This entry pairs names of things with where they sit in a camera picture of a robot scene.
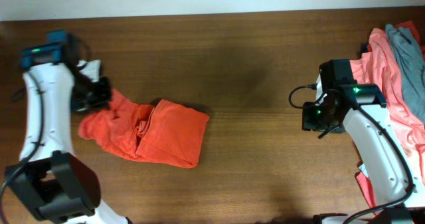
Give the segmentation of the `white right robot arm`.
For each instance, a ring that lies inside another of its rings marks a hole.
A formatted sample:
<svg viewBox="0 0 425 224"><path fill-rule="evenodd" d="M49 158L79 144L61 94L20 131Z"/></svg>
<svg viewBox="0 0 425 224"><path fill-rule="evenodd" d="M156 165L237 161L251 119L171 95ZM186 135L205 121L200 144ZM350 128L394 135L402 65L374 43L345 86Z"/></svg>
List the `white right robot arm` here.
<svg viewBox="0 0 425 224"><path fill-rule="evenodd" d="M359 84L348 60L320 65L319 77L310 86L313 102L305 102L302 130L320 137L346 132L361 156L376 198L376 207L355 214L316 215L316 223L423 223L424 185L413 174L390 122L390 113L376 84Z"/></svg>

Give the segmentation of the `orange printed t-shirt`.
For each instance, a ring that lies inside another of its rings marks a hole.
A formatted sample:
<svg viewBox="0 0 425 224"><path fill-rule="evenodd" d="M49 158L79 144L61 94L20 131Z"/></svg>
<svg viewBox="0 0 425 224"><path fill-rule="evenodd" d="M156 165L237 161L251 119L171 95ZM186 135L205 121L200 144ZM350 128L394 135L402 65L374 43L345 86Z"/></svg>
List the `orange printed t-shirt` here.
<svg viewBox="0 0 425 224"><path fill-rule="evenodd" d="M81 138L130 161L198 166L207 114L164 99L156 105L136 104L116 89L109 105L81 121Z"/></svg>

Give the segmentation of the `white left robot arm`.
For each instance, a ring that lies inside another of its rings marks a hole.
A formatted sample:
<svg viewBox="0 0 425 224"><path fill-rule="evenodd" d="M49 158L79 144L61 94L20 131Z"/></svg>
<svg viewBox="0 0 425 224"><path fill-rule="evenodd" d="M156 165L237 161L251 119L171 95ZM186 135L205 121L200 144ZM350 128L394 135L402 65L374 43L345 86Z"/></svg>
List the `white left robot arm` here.
<svg viewBox="0 0 425 224"><path fill-rule="evenodd" d="M100 61L81 58L86 47L58 30L48 33L45 44L23 50L25 142L19 163L5 168L1 191L10 189L37 221L129 223L102 199L97 175L74 153L71 113L107 109L112 99Z"/></svg>

